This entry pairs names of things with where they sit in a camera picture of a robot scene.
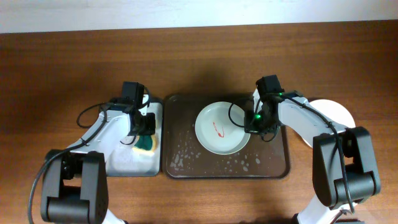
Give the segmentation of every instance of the red marker stain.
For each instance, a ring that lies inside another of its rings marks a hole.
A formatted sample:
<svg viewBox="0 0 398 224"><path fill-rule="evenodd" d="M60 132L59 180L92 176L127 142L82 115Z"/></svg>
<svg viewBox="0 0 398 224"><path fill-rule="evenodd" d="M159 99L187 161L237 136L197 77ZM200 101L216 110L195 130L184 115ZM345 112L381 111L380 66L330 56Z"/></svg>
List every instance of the red marker stain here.
<svg viewBox="0 0 398 224"><path fill-rule="evenodd" d="M214 125L214 129L216 129L216 132L218 134L219 137L223 138L224 137L224 127L221 127L223 129L223 135L221 135L218 131L217 131L217 127L216 127L216 123L213 121L213 125Z"/></svg>

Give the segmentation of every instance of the wooden table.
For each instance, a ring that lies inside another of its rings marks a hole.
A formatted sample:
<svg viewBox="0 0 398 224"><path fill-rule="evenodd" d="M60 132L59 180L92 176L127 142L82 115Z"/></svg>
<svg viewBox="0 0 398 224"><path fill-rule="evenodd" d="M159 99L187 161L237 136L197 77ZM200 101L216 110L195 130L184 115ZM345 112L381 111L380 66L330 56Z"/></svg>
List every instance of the wooden table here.
<svg viewBox="0 0 398 224"><path fill-rule="evenodd" d="M79 112L119 96L123 81L164 98L253 91L271 74L286 90L341 103L370 131L382 190L355 217L396 222L398 21L376 21L0 35L0 223L27 223L46 152L76 141ZM109 207L129 223L290 220L314 191L312 150L291 129L288 137L284 180L109 178Z"/></svg>

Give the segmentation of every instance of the dark brown tray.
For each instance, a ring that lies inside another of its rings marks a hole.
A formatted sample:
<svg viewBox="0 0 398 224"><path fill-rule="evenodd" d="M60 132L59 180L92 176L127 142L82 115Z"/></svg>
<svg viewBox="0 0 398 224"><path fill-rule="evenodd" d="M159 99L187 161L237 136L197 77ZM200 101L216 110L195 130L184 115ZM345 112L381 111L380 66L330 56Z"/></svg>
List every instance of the dark brown tray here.
<svg viewBox="0 0 398 224"><path fill-rule="evenodd" d="M284 126L273 141L266 143L259 136L252 135L243 149L226 156L207 151L199 143L195 134L195 121L199 112L210 103L232 102L242 96L248 95L174 95L166 99L162 169L169 177L282 179L289 173L289 148ZM252 107L252 103L238 106Z"/></svg>

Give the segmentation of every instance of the green sponge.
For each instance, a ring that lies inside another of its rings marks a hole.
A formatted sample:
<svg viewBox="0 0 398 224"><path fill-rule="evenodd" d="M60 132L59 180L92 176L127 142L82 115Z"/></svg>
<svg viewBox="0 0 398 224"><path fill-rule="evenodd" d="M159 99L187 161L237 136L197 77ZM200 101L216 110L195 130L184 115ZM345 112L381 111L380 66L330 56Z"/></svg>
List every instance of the green sponge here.
<svg viewBox="0 0 398 224"><path fill-rule="evenodd" d="M148 156L153 155L156 149L155 135L138 136L137 138L138 140L132 150L139 154L145 154Z"/></svg>

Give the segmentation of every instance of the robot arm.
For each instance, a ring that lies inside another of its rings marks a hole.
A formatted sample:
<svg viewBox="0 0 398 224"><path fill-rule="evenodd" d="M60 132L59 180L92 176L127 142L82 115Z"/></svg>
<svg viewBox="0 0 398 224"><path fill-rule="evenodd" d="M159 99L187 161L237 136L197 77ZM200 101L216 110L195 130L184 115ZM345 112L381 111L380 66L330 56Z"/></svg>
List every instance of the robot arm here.
<svg viewBox="0 0 398 224"><path fill-rule="evenodd" d="M316 196L306 209L294 216L294 223L334 223L342 213L352 210L346 189L353 201L352 207L380 192L376 159L366 129L350 129L332 121L310 106L299 92L284 93L276 75L263 77L256 85L254 99L258 98L258 104L262 103L261 110L245 112L245 132L264 136L276 133L278 125L286 125L313 147ZM344 156L353 157L352 164L341 164L337 138Z"/></svg>
<svg viewBox="0 0 398 224"><path fill-rule="evenodd" d="M155 133L155 114L146 113L150 98L149 94L144 96L144 88L139 83L124 82L122 97L105 103L97 121L67 148L74 150L51 162L43 178L40 212L44 221L126 223L108 209L105 163L116 147L129 144L133 136ZM51 150L46 161L60 152L65 150ZM80 187L64 184L75 176L81 177Z"/></svg>

